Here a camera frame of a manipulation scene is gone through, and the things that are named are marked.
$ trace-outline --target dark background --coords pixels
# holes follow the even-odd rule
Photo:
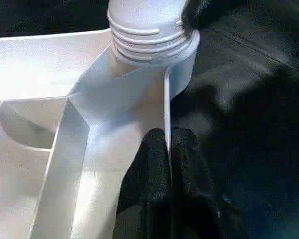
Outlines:
[[[0,0],[0,37],[108,28],[108,0]]]

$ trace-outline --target white plastic structure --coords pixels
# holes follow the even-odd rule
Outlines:
[[[170,146],[191,78],[184,4],[112,0],[112,31],[0,39],[0,239],[112,238],[141,139],[163,128]]]

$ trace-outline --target black fabric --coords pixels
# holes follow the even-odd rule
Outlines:
[[[164,131],[147,133],[123,178],[114,239],[168,239],[171,178]]]
[[[186,28],[204,29],[246,0],[188,0],[182,13]]]
[[[171,185],[164,132],[151,130],[122,181],[114,239],[246,239],[240,210],[219,193],[189,130],[173,131]]]
[[[0,37],[109,27],[108,0],[0,0]]]
[[[172,140],[172,178],[178,238],[248,238],[242,213],[215,187],[199,143],[190,130],[176,128]]]

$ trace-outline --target black glove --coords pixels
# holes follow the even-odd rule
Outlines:
[[[203,29],[246,0],[187,0],[182,13],[185,29]]]
[[[198,142],[174,129],[172,179],[164,132],[143,138],[119,195],[113,239],[245,239],[242,215],[215,189]]]

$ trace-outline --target curved plastic edge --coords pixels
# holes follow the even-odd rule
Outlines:
[[[177,63],[170,65],[165,73],[165,96],[164,96],[164,124],[165,140],[168,149],[169,162],[171,163],[171,112],[170,101],[188,86],[195,63],[200,36],[195,31],[190,48],[179,57]]]

